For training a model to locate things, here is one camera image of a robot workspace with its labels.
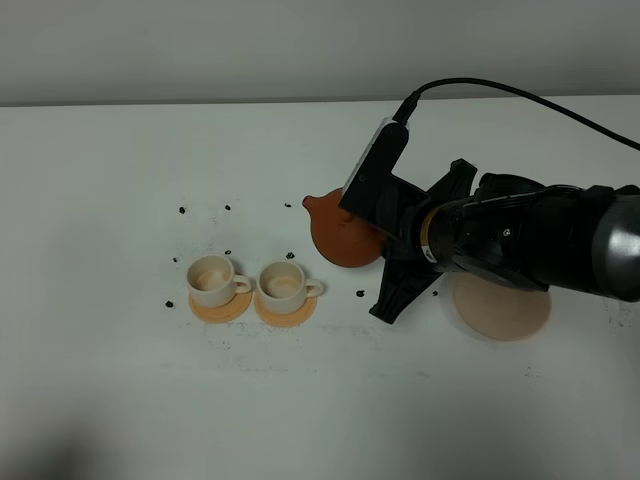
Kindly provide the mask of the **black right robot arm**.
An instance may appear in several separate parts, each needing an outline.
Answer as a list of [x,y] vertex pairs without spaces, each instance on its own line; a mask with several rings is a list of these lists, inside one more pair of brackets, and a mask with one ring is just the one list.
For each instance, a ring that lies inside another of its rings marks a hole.
[[423,199],[401,208],[371,315],[394,323],[445,273],[638,301],[638,186],[545,186],[492,173],[474,186],[476,173],[456,160]]

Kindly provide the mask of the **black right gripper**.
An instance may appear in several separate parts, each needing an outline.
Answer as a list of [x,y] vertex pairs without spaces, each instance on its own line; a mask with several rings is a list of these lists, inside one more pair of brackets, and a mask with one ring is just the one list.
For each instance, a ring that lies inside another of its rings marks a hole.
[[382,200],[385,265],[377,302],[369,313],[392,325],[398,316],[444,272],[478,273],[462,243],[463,208],[477,201],[470,196],[477,168],[464,159],[427,190],[428,197],[411,203],[399,195]]

